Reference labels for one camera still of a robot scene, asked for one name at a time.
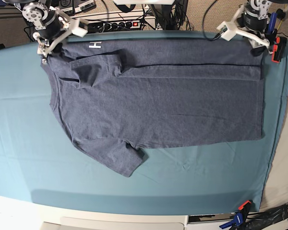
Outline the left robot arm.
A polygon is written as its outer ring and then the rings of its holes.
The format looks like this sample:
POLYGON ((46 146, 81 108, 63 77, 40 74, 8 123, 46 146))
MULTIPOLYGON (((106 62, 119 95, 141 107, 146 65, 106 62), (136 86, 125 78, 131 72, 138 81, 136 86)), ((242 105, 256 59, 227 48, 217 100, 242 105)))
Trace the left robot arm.
POLYGON ((272 53, 274 44, 281 42, 276 36, 276 20, 284 20, 287 12, 288 0, 248 0, 231 20, 233 33, 249 40, 253 56, 259 56, 265 50, 272 53), (286 7, 270 13, 273 3, 285 4, 286 7))

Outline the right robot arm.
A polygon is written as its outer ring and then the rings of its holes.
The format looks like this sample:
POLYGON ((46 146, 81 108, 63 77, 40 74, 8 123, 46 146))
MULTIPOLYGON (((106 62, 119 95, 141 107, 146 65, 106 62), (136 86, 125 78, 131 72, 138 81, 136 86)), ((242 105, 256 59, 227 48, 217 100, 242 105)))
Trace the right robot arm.
POLYGON ((42 63, 54 52, 56 47, 68 36, 84 37, 87 26, 80 19, 73 19, 58 7, 52 7, 50 0, 5 0, 7 4, 14 5, 22 16, 36 29, 33 38, 38 42, 37 54, 41 56, 42 63))

